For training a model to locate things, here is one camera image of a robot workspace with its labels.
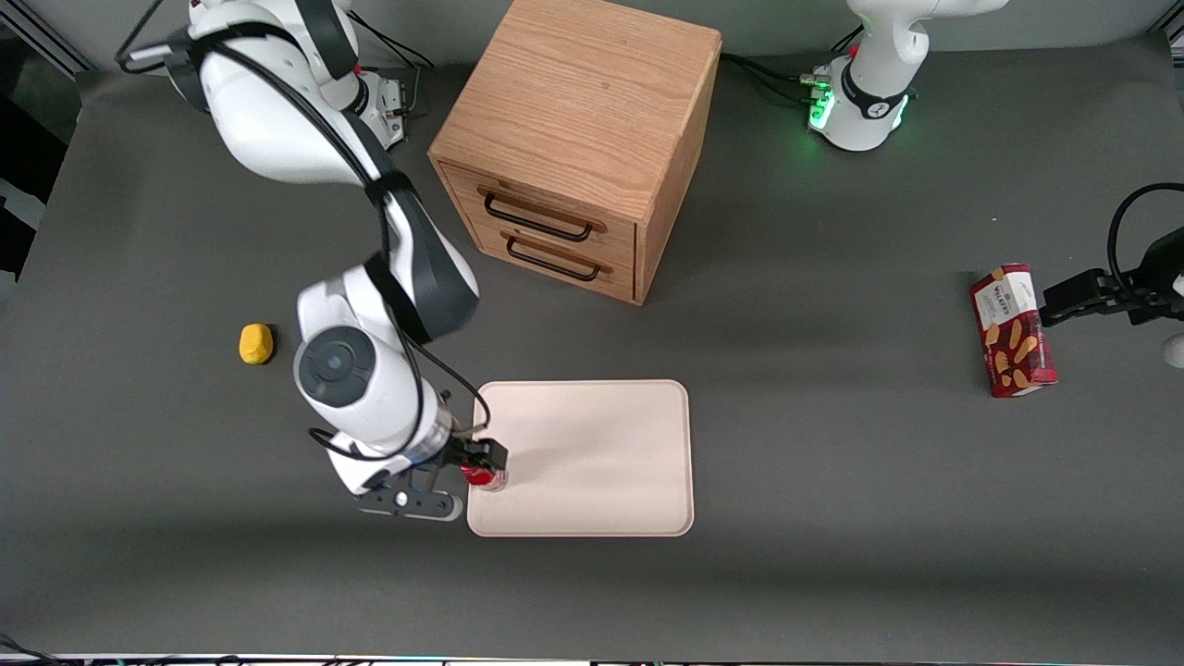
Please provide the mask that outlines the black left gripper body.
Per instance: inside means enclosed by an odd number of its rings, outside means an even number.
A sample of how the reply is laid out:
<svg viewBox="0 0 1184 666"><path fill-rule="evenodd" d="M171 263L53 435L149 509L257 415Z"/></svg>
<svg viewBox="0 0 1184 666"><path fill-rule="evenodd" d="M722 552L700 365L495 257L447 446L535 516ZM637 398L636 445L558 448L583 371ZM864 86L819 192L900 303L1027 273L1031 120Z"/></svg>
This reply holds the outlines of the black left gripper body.
<svg viewBox="0 0 1184 666"><path fill-rule="evenodd" d="M1183 230L1175 230L1154 241L1143 254L1139 265L1139 290L1147 308L1163 319L1183 319Z"/></svg>

